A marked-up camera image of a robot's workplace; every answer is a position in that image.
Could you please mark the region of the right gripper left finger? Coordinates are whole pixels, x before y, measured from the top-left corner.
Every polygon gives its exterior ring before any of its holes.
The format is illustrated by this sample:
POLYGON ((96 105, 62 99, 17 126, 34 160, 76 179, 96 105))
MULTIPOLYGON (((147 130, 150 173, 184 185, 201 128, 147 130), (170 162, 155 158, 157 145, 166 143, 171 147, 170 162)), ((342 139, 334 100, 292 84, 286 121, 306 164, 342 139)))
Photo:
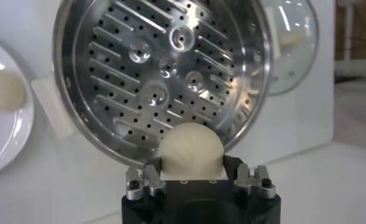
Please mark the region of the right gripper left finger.
POLYGON ((126 198, 137 201, 143 199, 145 194, 151 197, 165 195, 167 183, 161 179, 161 171, 161 158, 148 160, 142 170, 129 167, 125 173, 126 198))

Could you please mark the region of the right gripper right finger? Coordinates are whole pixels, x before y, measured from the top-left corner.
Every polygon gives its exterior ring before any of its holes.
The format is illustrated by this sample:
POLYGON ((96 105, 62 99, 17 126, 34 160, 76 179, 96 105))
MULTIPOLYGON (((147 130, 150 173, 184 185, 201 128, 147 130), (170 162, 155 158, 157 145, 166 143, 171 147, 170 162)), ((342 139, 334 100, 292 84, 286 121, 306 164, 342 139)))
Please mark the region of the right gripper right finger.
POLYGON ((224 169, 237 191, 252 194, 266 200, 276 197, 276 187, 269 178, 266 166, 257 166, 251 174, 250 167, 240 158, 224 155, 224 169))

